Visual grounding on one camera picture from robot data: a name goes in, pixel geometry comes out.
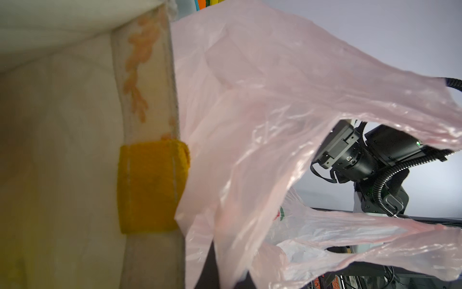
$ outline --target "pink plastic bag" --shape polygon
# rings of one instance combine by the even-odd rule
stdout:
[[[410,219],[322,212],[305,207],[290,190],[282,204],[284,218],[273,221],[250,274],[257,288],[299,289],[351,262],[392,265],[457,279],[462,271],[462,230]],[[337,254],[331,246],[382,243],[361,254]]]
[[[194,289],[201,276],[213,240],[211,223],[213,223],[213,216],[207,219],[206,215],[197,215],[186,234],[186,289]]]
[[[224,289],[251,266],[287,189],[339,119],[462,148],[462,109],[443,80],[387,66],[259,0],[226,0],[175,22],[172,34],[192,159],[176,220],[186,235],[197,216],[212,216]]]

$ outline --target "white wall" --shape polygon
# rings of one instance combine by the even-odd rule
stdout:
[[[462,79],[461,0],[265,0],[314,21],[338,38],[404,70]],[[462,93],[454,91],[462,105]],[[372,129],[368,125],[365,131]],[[328,176],[328,171],[318,168]],[[462,152],[411,169],[403,186],[406,213],[462,217]],[[311,207],[353,209],[353,184],[331,184],[307,172],[295,185]]]

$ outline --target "black cable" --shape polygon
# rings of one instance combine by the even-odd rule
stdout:
[[[385,273],[393,274],[393,277],[395,276],[395,270],[394,270],[394,269],[393,269],[393,272],[391,272],[391,271],[389,272],[389,271],[388,271],[388,267],[384,266],[383,268],[385,269]],[[391,282],[393,281],[393,277],[388,276],[388,281],[387,281],[387,283],[386,283],[382,288],[380,288],[380,289],[385,289],[385,288],[387,288],[388,285],[390,285]]]
[[[417,222],[424,223],[424,224],[432,224],[432,225],[445,225],[445,226],[455,226],[455,227],[462,227],[462,222],[441,222],[441,221],[432,221],[432,220],[416,220]]]
[[[403,286],[406,286],[403,283],[401,283],[399,278],[395,275],[395,269],[393,268],[393,266],[390,266],[389,268],[391,268],[391,270],[392,270],[392,274],[393,274],[392,280],[394,280],[395,282],[398,282],[399,284],[401,284]]]
[[[364,134],[364,128],[366,128],[367,122],[361,122],[359,126],[356,128],[357,133],[359,134],[359,144],[361,145],[362,148],[367,149],[366,143],[364,142],[363,134]]]
[[[393,268],[393,266],[387,266],[387,268],[391,272],[391,281],[393,281],[395,279],[395,269]]]
[[[422,164],[429,163],[434,160],[438,160],[441,158],[441,156],[449,156],[453,154],[454,152],[449,150],[449,149],[444,149],[442,151],[439,151],[437,154],[432,154],[432,155],[425,155],[419,158],[415,158],[412,160],[406,160],[402,163],[396,164],[387,170],[385,170],[384,173],[382,173],[374,182],[374,186],[372,187],[372,193],[374,197],[374,201],[377,204],[377,206],[380,207],[387,215],[395,217],[395,218],[406,218],[406,216],[395,213],[388,209],[385,204],[383,203],[382,199],[382,190],[385,184],[390,180],[395,174],[398,172],[401,172],[403,170],[406,170],[410,167],[413,166],[418,166]]]
[[[462,80],[456,78],[448,78],[446,77],[446,86],[457,89],[458,91],[462,92]]]
[[[312,162],[312,163],[311,163],[310,170],[311,170],[311,172],[312,172],[315,176],[320,177],[320,178],[322,178],[322,179],[324,179],[324,180],[326,180],[326,181],[328,181],[328,182],[330,182],[330,183],[333,183],[333,184],[336,184],[336,183],[337,183],[337,180],[335,179],[335,175],[334,175],[334,171],[333,171],[333,170],[330,170],[330,177],[331,177],[331,178],[325,178],[325,177],[321,176],[321,175],[316,171],[316,169],[313,167],[314,164],[315,164],[315,162]]]

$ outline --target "yellow fabric tab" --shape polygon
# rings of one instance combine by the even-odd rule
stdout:
[[[188,178],[189,150],[178,140],[123,146],[117,180],[122,233],[178,228],[175,210]]]

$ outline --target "orange floral pattern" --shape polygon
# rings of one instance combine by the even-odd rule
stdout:
[[[331,285],[332,285],[333,289],[340,289],[340,283],[339,283],[338,276],[335,276],[335,279],[332,281]],[[316,278],[314,280],[314,286],[315,286],[315,289],[320,289],[321,288],[321,285],[319,284],[319,278]]]
[[[137,24],[141,26],[141,33],[133,33],[128,37],[128,42],[134,46],[132,54],[125,62],[125,71],[128,77],[123,85],[123,93],[132,97],[132,112],[138,114],[142,123],[146,122],[146,110],[148,104],[136,86],[138,81],[138,66],[146,63],[152,54],[152,46],[161,36],[162,30],[168,28],[168,17],[165,7],[157,10],[158,19],[153,13],[142,15]]]

